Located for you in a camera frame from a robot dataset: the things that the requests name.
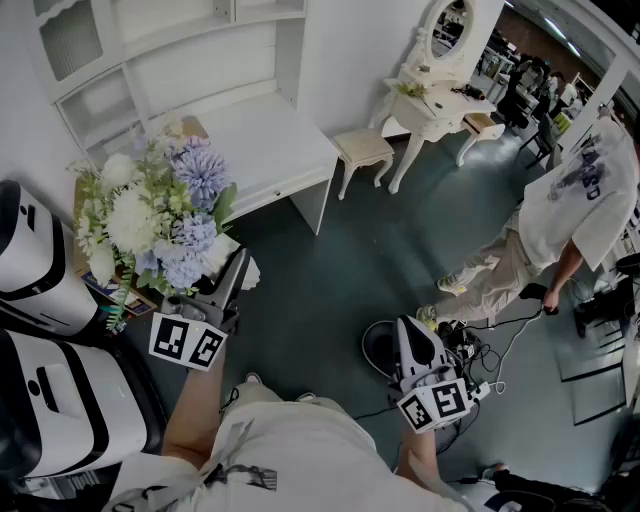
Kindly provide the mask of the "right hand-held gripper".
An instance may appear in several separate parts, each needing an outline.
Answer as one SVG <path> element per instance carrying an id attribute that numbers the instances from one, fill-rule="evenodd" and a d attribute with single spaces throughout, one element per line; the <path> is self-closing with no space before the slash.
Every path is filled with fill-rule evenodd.
<path id="1" fill-rule="evenodd" d="M 467 415 L 471 400 L 459 361 L 446 362 L 442 340 L 417 319 L 397 320 L 400 363 L 396 407 L 413 431 L 434 431 Z"/>

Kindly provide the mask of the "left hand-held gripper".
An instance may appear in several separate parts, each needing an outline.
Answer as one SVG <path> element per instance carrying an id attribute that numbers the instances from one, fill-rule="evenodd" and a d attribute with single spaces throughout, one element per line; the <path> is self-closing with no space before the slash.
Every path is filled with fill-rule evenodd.
<path id="1" fill-rule="evenodd" d="M 237 330 L 237 307 L 226 308 L 241 291 L 249 262 L 247 248 L 231 255 L 215 281 L 213 304 L 184 295 L 165 297 L 153 314 L 148 353 L 189 369 L 210 370 Z"/>

